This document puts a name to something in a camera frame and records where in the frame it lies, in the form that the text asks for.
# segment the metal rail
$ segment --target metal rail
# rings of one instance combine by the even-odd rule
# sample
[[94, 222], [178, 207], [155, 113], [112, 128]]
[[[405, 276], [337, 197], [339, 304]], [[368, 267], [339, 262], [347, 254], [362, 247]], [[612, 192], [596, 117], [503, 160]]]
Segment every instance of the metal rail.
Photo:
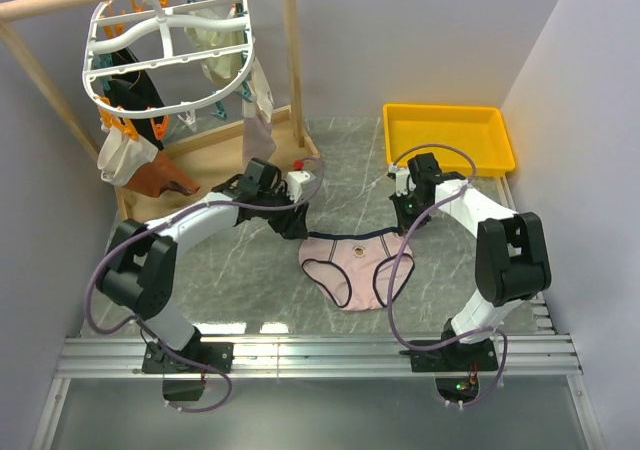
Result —
[[[438, 335], [416, 335], [434, 339]], [[238, 378], [368, 378], [421, 377], [411, 373], [404, 347], [387, 335], [205, 337], [209, 342], [233, 342], [231, 377]], [[502, 342], [496, 339], [498, 358]], [[55, 378], [160, 379], [141, 372], [145, 357], [141, 339], [71, 338], [65, 342]], [[581, 368], [568, 335], [509, 337], [506, 375], [579, 375]], [[439, 373], [438, 376], [463, 373]], [[198, 379], [200, 374], [167, 378]]]

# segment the brown cloth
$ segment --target brown cloth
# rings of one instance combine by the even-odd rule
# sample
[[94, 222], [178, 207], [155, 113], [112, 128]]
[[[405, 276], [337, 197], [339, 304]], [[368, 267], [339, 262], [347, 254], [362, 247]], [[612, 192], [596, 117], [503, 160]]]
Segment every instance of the brown cloth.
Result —
[[166, 155], [158, 152], [152, 162], [145, 163], [136, 170], [124, 188], [158, 198], [167, 190], [193, 195], [200, 190], [200, 185], [191, 180]]

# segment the gray marble floor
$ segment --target gray marble floor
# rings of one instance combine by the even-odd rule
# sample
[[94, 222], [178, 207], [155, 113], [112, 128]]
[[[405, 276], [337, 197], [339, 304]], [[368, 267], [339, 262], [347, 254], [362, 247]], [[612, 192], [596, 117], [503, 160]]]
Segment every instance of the gray marble floor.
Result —
[[[326, 166], [308, 212], [309, 230], [362, 234], [394, 225], [381, 120], [315, 118], [307, 124]], [[476, 187], [498, 201], [494, 180], [480, 179]], [[282, 240], [258, 220], [217, 234], [179, 260], [175, 301], [209, 333], [389, 332], [384, 310], [345, 312], [325, 298], [301, 271], [299, 247], [299, 241]], [[398, 326], [404, 332], [438, 332], [474, 291], [475, 242], [438, 212], [410, 247], [416, 268], [394, 304]], [[126, 311], [97, 298], [95, 314], [110, 325]], [[537, 330], [528, 304], [512, 312], [505, 325], [516, 333]], [[134, 331], [123, 329], [120, 335]]]

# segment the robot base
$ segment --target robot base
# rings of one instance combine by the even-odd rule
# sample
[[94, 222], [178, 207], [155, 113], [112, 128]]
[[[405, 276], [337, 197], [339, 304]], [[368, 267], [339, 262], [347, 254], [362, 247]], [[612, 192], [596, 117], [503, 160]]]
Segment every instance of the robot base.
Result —
[[[231, 371], [233, 361], [233, 343], [202, 343], [198, 342], [197, 361], [209, 365], [223, 373]], [[142, 373], [147, 374], [176, 374], [201, 373], [201, 370], [181, 362], [176, 362], [166, 355], [155, 342], [149, 342], [142, 363]], [[162, 394], [169, 402], [196, 402], [204, 392], [204, 385], [200, 380], [164, 380]]]
[[[454, 336], [455, 333], [451, 328], [451, 319], [449, 319], [440, 340], [412, 340], [410, 343], [426, 347]], [[468, 372], [474, 362], [478, 371], [491, 372], [498, 370], [496, 350], [489, 338], [471, 344], [458, 342], [432, 352], [403, 350], [400, 354], [410, 357], [411, 371], [413, 373]]]

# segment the clothes drying rack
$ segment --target clothes drying rack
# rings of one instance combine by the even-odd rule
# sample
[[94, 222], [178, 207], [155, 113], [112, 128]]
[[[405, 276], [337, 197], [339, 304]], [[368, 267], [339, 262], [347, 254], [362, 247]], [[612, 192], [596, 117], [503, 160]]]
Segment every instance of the clothes drying rack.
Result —
[[[11, 22], [103, 1], [107, 0], [13, 0], [0, 3], [0, 38], [94, 161], [100, 152], [98, 143]], [[296, 0], [282, 0], [282, 11], [290, 105], [275, 109], [272, 116], [273, 137], [277, 145], [272, 161], [283, 170], [289, 170], [296, 159], [318, 156], [318, 150], [302, 118]], [[96, 125], [99, 125], [97, 111]], [[160, 198], [152, 199], [122, 187], [114, 187], [120, 217], [145, 221], [167, 215], [198, 200], [208, 188], [241, 172], [242, 131], [243, 123], [239, 121], [168, 145], [165, 154], [202, 185], [201, 191], [191, 197], [166, 192]]]

